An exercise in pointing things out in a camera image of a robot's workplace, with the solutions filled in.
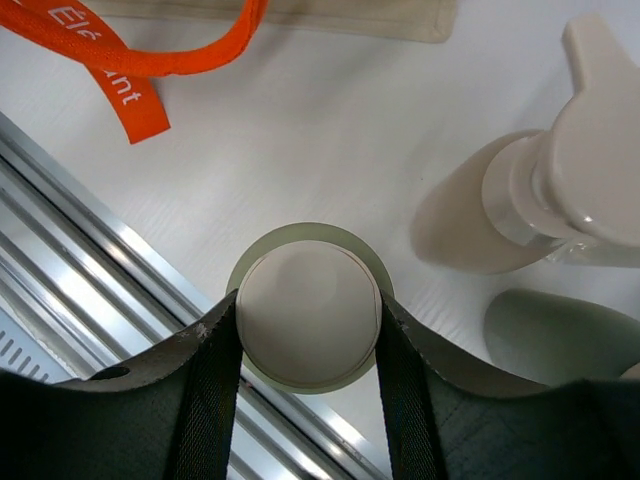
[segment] white bottle cap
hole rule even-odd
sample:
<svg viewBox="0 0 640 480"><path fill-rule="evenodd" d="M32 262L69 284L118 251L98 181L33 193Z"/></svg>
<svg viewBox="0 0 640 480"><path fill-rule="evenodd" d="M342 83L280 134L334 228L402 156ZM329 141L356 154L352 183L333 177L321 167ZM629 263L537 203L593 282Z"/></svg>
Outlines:
<svg viewBox="0 0 640 480"><path fill-rule="evenodd" d="M496 156L485 209L521 245L586 234L640 247L640 70L598 15L569 22L565 42L577 93L550 132Z"/></svg>
<svg viewBox="0 0 640 480"><path fill-rule="evenodd" d="M381 314L380 290L365 264L318 241L260 258L236 300L249 360L276 386L307 393L344 386L370 367Z"/></svg>

